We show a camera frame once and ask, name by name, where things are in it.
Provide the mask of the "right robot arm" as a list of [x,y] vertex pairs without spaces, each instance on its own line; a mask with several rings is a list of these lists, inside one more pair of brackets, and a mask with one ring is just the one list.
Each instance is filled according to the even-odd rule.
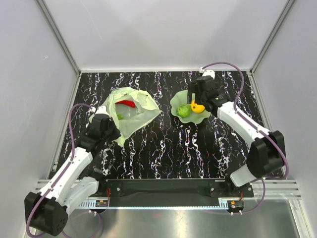
[[236,131],[249,147],[245,164],[224,183],[229,196],[237,196],[246,184],[264,178],[286,165],[284,136],[253,121],[225,95],[219,94],[211,76],[201,76],[188,84],[187,101],[202,105]]

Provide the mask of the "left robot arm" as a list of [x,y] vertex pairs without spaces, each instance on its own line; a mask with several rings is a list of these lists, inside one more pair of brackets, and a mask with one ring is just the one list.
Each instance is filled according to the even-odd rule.
[[52,236],[59,235],[71,213],[89,196],[102,196],[107,184],[102,173],[88,170],[88,165],[98,155],[107,141],[120,136],[113,118],[96,114],[86,133],[81,135],[75,149],[39,192],[29,192],[24,199],[26,231],[36,228]]

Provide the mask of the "light green plastic bag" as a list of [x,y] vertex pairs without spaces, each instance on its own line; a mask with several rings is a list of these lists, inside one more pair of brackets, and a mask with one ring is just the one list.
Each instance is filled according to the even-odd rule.
[[[133,101],[136,107],[116,104],[122,100]],[[148,125],[160,114],[158,105],[147,91],[130,87],[113,90],[101,106],[107,107],[109,116],[120,131],[120,137],[115,140],[120,147],[133,133]],[[123,119],[119,120],[117,114],[121,114]]]

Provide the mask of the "orange fruit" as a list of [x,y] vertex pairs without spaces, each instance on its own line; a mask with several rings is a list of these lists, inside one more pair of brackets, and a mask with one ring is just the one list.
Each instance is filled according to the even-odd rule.
[[192,112],[199,114],[205,111],[205,107],[203,105],[197,104],[194,100],[190,104]]

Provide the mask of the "red fruit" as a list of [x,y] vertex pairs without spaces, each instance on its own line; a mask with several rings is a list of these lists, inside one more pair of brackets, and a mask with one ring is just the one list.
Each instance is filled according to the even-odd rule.
[[131,107],[131,108],[135,108],[136,105],[133,101],[130,101],[130,100],[122,100],[122,101],[119,101],[119,102],[116,102],[117,105],[125,105],[125,106],[128,106],[128,107]]

